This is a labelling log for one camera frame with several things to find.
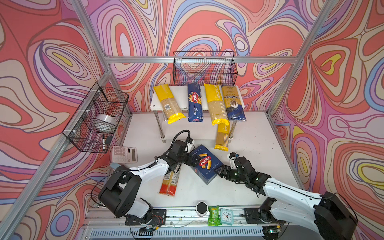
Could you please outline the blue Barilla rigatoni box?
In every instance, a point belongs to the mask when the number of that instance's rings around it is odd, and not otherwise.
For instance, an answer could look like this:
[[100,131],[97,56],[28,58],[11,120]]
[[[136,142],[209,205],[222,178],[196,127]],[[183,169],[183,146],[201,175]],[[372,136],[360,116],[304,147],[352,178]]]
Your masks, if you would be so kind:
[[201,159],[196,167],[191,168],[208,185],[217,176],[215,170],[220,168],[223,163],[203,145],[198,146],[193,155]]

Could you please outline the red spaghetti bag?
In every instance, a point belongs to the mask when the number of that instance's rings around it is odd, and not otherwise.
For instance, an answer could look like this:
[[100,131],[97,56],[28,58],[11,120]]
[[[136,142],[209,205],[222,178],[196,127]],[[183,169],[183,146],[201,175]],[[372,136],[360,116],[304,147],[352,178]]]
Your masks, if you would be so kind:
[[176,170],[173,170],[164,176],[159,194],[167,195],[171,197],[174,197],[176,195],[176,190],[177,190],[179,176],[180,176],[180,170],[181,170],[181,165],[179,165],[176,168]]

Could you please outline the yellow Pastatime spaghetti bag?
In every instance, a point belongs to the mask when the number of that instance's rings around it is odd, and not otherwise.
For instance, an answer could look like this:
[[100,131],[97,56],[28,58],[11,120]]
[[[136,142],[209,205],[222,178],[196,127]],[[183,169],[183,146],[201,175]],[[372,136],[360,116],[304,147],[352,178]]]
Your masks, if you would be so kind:
[[218,85],[204,84],[212,125],[230,125],[226,107]]
[[215,142],[215,149],[227,152],[229,150],[229,132],[230,127],[225,124],[219,124]]

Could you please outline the blue Barilla spaghetti box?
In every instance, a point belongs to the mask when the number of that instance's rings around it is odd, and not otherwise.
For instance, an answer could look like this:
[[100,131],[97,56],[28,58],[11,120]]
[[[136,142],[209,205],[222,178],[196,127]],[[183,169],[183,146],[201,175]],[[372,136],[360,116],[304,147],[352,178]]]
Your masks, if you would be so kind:
[[199,84],[188,84],[188,121],[203,122],[201,89]]

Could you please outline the yellow spaghetti bag with barcode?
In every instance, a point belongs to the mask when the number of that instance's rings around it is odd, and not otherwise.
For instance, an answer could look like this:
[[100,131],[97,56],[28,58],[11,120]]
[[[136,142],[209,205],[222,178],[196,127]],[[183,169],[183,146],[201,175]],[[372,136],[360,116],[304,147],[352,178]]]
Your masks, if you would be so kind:
[[154,90],[162,105],[169,125],[186,118],[186,116],[182,113],[182,110],[180,109],[168,84],[155,86]]

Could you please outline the blue Ankara spaghetti bag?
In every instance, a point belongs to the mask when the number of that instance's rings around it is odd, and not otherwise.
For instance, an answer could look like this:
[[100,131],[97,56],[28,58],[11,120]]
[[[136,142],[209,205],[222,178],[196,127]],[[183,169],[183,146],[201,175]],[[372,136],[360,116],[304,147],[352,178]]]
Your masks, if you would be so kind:
[[229,121],[246,121],[237,88],[235,86],[222,86],[222,92]]

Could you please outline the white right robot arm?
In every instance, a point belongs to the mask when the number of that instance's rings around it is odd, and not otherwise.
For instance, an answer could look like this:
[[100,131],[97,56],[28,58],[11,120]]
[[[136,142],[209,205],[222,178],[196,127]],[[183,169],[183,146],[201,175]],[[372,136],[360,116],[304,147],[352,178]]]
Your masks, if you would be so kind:
[[249,160],[236,153],[229,154],[229,159],[232,165],[222,165],[215,169],[215,173],[266,197],[256,213],[246,213],[248,220],[265,224],[293,223],[320,234],[324,240],[352,239],[358,225],[357,216],[336,194],[312,193],[286,185],[268,174],[257,172]]

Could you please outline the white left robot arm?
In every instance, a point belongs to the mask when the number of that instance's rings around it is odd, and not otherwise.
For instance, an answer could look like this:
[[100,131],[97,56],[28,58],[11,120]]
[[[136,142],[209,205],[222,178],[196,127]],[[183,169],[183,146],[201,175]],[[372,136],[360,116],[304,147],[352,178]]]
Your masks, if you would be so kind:
[[107,182],[98,194],[99,205],[109,209],[117,218],[133,219],[141,225],[149,224],[160,216],[153,214],[153,206],[143,198],[137,198],[142,183],[159,176],[178,173],[182,165],[196,167],[200,157],[193,155],[194,140],[190,130],[182,130],[171,141],[170,147],[151,163],[143,166],[127,168],[119,166],[106,178]]

